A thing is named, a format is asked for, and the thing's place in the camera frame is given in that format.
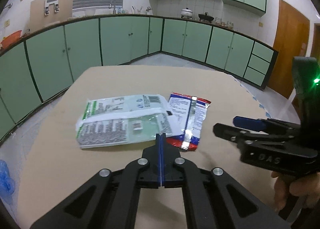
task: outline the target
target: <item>cabinet drawer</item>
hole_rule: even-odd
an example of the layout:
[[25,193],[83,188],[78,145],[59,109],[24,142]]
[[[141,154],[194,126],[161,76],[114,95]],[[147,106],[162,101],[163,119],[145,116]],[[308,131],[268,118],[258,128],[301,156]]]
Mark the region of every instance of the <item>cabinet drawer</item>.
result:
[[269,64],[268,62],[266,62],[263,59],[258,58],[255,55],[251,55],[250,61],[249,61],[249,67],[254,68],[255,70],[266,74],[269,68]]
[[273,50],[265,47],[264,45],[262,45],[258,42],[255,42],[254,46],[253,46],[252,53],[254,55],[257,55],[260,58],[265,59],[266,61],[270,62],[272,59]]
[[244,78],[253,82],[254,84],[257,84],[261,86],[263,80],[264,80],[265,75],[261,74],[260,72],[248,67],[245,74]]

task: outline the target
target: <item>white tile wall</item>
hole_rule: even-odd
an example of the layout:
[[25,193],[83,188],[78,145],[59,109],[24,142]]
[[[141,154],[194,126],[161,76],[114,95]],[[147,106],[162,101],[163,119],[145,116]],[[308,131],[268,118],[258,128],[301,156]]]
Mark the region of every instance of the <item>white tile wall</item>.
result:
[[199,19],[198,14],[208,13],[210,16],[222,18],[225,23],[233,22],[234,30],[258,37],[260,17],[240,8],[223,5],[222,0],[159,0],[157,14],[180,17],[181,10],[186,7],[192,10],[194,19]]

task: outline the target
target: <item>table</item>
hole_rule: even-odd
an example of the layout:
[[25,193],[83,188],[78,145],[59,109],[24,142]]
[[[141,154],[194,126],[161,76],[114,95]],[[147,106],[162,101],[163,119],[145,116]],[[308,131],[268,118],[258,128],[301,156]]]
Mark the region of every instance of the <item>table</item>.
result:
[[[104,66],[85,71],[41,125],[20,179],[20,227],[29,228],[100,169],[122,169],[154,144],[151,141],[81,150],[76,142],[75,123],[88,99],[143,93],[168,99],[171,92],[212,101],[198,149],[181,156],[199,168],[223,168],[261,201],[272,205],[274,182],[270,172],[241,163],[238,149],[212,133],[215,123],[231,125],[237,115],[266,118],[259,102],[232,76],[185,67]],[[136,228],[151,227],[187,227],[181,189],[141,190]]]

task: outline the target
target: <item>barcode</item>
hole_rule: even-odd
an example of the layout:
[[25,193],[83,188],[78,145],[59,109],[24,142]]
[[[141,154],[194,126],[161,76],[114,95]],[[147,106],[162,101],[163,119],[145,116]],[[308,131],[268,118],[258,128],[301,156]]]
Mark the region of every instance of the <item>barcode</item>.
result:
[[141,123],[132,124],[133,129],[141,128]]
[[161,101],[160,101],[159,97],[149,96],[149,100],[150,100],[150,103],[159,103],[159,104],[161,104]]

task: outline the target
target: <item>faucet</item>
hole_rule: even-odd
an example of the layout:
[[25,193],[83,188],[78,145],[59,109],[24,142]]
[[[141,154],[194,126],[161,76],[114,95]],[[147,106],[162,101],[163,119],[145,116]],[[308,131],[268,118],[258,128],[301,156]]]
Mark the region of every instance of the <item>faucet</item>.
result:
[[113,0],[114,2],[113,2],[113,15],[115,15],[116,14],[116,0]]

